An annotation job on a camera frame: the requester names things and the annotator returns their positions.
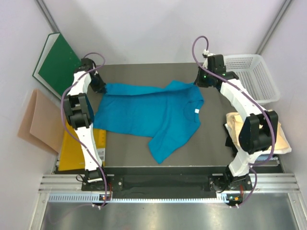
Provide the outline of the blue t shirt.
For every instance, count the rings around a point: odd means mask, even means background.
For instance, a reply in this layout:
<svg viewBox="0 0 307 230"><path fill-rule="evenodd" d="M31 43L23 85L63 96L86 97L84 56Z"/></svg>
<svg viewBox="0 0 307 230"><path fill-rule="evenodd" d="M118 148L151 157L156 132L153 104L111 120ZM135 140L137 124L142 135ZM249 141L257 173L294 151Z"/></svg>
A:
<svg viewBox="0 0 307 230"><path fill-rule="evenodd" d="M94 128L150 137L150 153L161 164L198 130L203 104L194 83L174 80L164 88L110 83L95 114Z"/></svg>

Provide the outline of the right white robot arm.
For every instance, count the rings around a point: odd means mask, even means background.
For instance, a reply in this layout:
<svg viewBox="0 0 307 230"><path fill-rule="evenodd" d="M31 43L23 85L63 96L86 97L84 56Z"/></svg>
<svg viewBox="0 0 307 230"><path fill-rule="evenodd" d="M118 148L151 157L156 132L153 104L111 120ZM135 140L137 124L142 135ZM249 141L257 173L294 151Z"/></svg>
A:
<svg viewBox="0 0 307 230"><path fill-rule="evenodd" d="M199 67L194 83L199 87L215 87L231 103L243 120L239 133L240 149L224 172L225 186L234 190L247 180L249 170L253 166L262 164L256 162L260 155L270 150L266 161L273 157L278 115L275 111L267 111L252 99L234 72L217 75L204 67Z"/></svg>

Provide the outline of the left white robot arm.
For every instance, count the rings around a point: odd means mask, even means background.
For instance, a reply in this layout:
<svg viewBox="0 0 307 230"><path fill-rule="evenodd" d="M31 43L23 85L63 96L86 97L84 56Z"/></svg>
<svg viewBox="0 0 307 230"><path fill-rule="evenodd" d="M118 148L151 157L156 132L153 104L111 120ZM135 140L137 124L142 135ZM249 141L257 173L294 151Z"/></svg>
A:
<svg viewBox="0 0 307 230"><path fill-rule="evenodd" d="M81 145L83 151L83 183L93 184L98 190L104 190L109 179L105 176L103 163L95 145L94 112L87 96L89 87L95 93L106 92L106 84L97 72L100 67L87 57L81 59L81 65L73 73L72 85L62 95L60 112L63 124L67 122L77 136L70 131L67 133Z"/></svg>

